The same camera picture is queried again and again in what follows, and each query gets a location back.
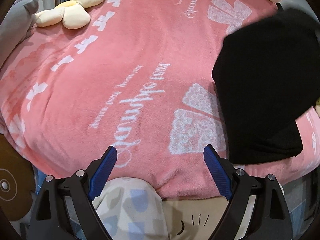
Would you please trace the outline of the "black pants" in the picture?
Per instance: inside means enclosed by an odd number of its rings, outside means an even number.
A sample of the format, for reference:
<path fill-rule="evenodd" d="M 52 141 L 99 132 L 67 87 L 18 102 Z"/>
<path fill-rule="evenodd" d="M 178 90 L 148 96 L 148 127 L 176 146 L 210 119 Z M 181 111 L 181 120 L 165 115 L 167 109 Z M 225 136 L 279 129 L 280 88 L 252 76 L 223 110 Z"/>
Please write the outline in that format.
<path fill-rule="evenodd" d="M 212 71 L 233 164 L 299 155 L 297 119 L 319 98 L 319 23 L 296 8 L 225 37 Z"/>

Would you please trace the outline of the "round wooden stool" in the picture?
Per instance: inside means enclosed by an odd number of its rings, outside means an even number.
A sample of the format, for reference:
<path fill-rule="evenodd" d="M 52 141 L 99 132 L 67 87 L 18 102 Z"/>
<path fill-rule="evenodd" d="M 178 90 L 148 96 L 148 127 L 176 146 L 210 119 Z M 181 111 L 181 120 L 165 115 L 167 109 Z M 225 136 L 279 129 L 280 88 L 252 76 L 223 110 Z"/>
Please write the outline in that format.
<path fill-rule="evenodd" d="M 25 160 L 1 135 L 1 208 L 9 221 L 23 218 L 30 210 L 35 191 L 31 163 Z"/>

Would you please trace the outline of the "pink fleece blanket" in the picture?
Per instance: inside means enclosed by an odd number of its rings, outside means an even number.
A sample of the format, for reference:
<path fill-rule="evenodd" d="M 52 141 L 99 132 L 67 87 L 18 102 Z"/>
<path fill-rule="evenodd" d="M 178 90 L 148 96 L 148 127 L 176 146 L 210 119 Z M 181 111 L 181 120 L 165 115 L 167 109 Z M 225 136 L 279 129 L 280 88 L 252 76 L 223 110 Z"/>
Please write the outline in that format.
<path fill-rule="evenodd" d="M 226 156 L 211 78 L 223 38 L 275 12 L 269 0 L 105 0 L 87 27 L 38 28 L 1 71 L 1 133 L 45 174 L 118 152 L 111 178 L 163 198 L 219 192 L 203 160 Z"/>

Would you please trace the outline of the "grey plush toy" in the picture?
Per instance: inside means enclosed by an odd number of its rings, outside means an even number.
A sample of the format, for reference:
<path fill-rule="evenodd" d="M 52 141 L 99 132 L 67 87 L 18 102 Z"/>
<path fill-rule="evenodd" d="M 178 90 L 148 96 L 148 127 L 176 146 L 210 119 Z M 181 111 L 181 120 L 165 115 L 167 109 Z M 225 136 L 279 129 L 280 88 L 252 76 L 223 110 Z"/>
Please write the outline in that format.
<path fill-rule="evenodd" d="M 31 35 L 38 9 L 38 0 L 21 0 L 8 11 L 1 23 L 1 66 L 15 47 Z"/>

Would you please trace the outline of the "cream flower plush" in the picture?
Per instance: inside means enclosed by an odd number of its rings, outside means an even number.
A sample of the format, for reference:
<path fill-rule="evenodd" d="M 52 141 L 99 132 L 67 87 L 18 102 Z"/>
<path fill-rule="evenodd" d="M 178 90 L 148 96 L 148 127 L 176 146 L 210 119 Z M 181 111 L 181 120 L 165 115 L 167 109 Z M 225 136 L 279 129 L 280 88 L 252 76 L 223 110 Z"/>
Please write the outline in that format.
<path fill-rule="evenodd" d="M 43 10 L 35 14 L 38 27 L 48 27 L 62 22 L 67 29 L 80 29 L 87 25 L 91 16 L 87 8 L 99 5 L 104 0 L 69 0 L 50 10 Z"/>

